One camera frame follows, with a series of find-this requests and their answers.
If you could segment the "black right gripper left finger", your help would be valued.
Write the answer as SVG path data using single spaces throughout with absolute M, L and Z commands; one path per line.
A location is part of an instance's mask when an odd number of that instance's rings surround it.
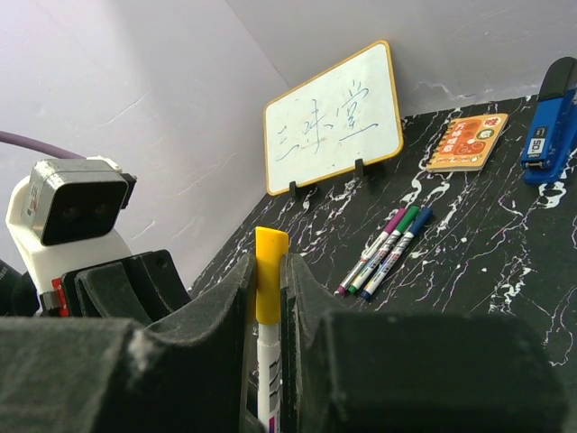
M 4 432 L 253 432 L 256 264 L 148 326 L 1 316 Z

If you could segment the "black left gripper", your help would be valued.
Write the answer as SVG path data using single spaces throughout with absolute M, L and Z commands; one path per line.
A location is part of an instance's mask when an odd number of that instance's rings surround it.
M 129 318 L 148 326 L 189 303 L 166 250 L 140 253 L 72 273 L 72 313 L 64 276 L 39 294 L 28 272 L 1 261 L 1 316 Z

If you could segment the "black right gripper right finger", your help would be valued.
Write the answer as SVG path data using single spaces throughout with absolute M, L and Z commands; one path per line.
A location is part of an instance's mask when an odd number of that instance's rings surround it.
M 281 265 L 285 432 L 561 432 L 567 394 L 536 333 L 501 315 L 354 311 Z

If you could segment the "white pen yellow tip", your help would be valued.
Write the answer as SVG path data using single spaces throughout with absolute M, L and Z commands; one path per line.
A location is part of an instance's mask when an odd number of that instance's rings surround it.
M 257 417 L 267 432 L 280 432 L 281 351 L 278 324 L 259 324 L 257 363 Z

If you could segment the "yellow pen cap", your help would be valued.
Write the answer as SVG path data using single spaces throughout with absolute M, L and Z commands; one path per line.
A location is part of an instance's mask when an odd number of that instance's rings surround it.
M 280 230 L 255 228 L 257 266 L 256 319 L 260 325 L 280 322 L 281 261 L 289 252 L 289 234 Z

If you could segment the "white pen green tip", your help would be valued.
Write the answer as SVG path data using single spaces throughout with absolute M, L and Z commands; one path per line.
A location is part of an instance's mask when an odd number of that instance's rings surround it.
M 413 206 L 410 207 L 409 209 L 404 209 L 404 213 L 402 216 L 395 216 L 392 219 L 392 222 L 394 222 L 394 226 L 392 227 L 391 230 L 388 229 L 386 230 L 388 237 L 380 245 L 378 250 L 371 256 L 371 259 L 360 271 L 360 273 L 354 278 L 353 282 L 348 286 L 347 291 L 349 293 L 354 294 L 359 289 L 362 288 L 363 284 L 377 269 L 379 264 L 387 256 L 387 254 L 395 245 L 395 243 L 398 241 L 398 239 L 405 233 L 408 226 L 410 225 L 411 222 L 414 221 L 418 213 L 419 213 L 419 207 Z

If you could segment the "white pen purple tip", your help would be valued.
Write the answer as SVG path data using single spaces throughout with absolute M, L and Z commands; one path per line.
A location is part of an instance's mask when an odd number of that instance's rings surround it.
M 345 294 L 345 291 L 357 274 L 362 270 L 366 263 L 372 258 L 372 256 L 378 251 L 380 246 L 386 241 L 386 239 L 391 235 L 393 230 L 396 228 L 398 223 L 402 220 L 403 216 L 407 213 L 407 209 L 402 207 L 396 214 L 391 218 L 391 220 L 385 225 L 383 230 L 375 238 L 372 244 L 365 249 L 358 262 L 352 267 L 352 269 L 347 273 L 344 279 L 339 283 L 337 289 L 334 291 L 334 295 Z

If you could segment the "white pen blue tip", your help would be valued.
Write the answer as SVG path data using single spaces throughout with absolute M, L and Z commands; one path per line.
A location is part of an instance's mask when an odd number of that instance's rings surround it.
M 365 301 L 369 301 L 375 290 L 381 285 L 389 271 L 396 264 L 400 256 L 407 249 L 411 241 L 416 237 L 421 228 L 428 222 L 433 215 L 433 210 L 430 207 L 424 207 L 408 229 L 404 232 L 402 237 L 398 240 L 392 251 L 387 256 L 383 264 L 380 265 L 371 280 L 366 284 L 362 290 L 361 297 Z

